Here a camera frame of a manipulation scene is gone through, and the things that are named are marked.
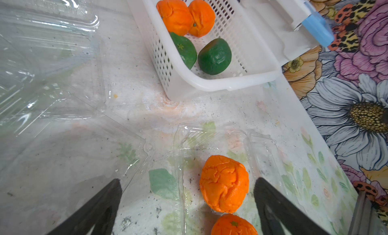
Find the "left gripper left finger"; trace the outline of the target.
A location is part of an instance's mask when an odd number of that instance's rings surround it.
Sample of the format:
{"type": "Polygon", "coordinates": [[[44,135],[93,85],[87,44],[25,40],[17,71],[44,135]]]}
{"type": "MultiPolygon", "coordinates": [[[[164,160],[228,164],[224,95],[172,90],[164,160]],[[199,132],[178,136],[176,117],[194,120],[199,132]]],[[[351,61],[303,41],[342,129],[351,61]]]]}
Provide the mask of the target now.
{"type": "Polygon", "coordinates": [[[113,179],[50,235],[110,235],[122,197],[119,179],[113,179]]]}

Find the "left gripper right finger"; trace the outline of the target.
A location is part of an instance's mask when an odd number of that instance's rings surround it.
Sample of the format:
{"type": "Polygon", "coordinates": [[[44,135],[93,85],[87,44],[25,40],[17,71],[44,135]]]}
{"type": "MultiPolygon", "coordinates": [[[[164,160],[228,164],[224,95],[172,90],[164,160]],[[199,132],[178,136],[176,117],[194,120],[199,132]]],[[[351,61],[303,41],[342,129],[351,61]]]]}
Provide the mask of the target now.
{"type": "Polygon", "coordinates": [[[328,234],[262,177],[255,182],[254,199],[265,235],[283,235],[282,226],[293,235],[328,234]]]}

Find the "orange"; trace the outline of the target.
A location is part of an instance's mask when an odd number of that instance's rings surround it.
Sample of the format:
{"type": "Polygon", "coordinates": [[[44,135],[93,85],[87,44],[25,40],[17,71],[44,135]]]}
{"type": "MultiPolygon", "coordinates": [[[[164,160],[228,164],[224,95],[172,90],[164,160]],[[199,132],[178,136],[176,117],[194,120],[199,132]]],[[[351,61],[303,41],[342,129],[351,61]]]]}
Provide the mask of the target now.
{"type": "Polygon", "coordinates": [[[214,224],[211,235],[258,235],[256,229],[245,219],[225,214],[214,224]]]}
{"type": "Polygon", "coordinates": [[[198,38],[207,35],[215,23],[213,8],[204,0],[193,0],[189,5],[189,11],[194,20],[189,33],[198,38]]]}
{"type": "Polygon", "coordinates": [[[199,187],[212,210],[234,213],[249,191],[249,174],[241,163],[222,155],[212,155],[202,168],[199,187]]]}
{"type": "Polygon", "coordinates": [[[156,8],[169,33],[185,36],[194,24],[189,8],[182,0],[160,0],[156,8]]]}

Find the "clear clamshell container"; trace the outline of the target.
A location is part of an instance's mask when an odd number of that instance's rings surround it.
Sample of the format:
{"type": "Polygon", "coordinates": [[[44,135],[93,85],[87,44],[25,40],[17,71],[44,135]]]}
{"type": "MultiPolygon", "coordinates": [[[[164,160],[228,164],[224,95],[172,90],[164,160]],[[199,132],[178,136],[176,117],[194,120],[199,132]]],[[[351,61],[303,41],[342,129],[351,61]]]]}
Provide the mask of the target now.
{"type": "Polygon", "coordinates": [[[182,235],[208,235],[225,214],[245,219],[259,231],[254,186],[260,177],[298,202],[294,180],[270,136],[182,124],[174,137],[174,161],[182,235]]]}
{"type": "Polygon", "coordinates": [[[1,121],[105,111],[97,0],[1,0],[1,121]]]}

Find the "green fruit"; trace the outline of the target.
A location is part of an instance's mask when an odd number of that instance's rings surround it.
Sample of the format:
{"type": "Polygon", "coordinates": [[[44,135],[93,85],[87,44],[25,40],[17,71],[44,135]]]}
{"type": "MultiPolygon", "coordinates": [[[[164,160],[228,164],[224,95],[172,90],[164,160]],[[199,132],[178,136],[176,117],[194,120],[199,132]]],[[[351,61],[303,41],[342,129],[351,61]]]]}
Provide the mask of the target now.
{"type": "Polygon", "coordinates": [[[198,55],[200,69],[209,75],[222,73],[231,63],[232,52],[224,39],[218,38],[208,43],[198,55]]]}
{"type": "Polygon", "coordinates": [[[188,69],[192,69],[198,57],[194,44],[186,37],[179,36],[175,33],[169,34],[184,64],[188,69]]]}

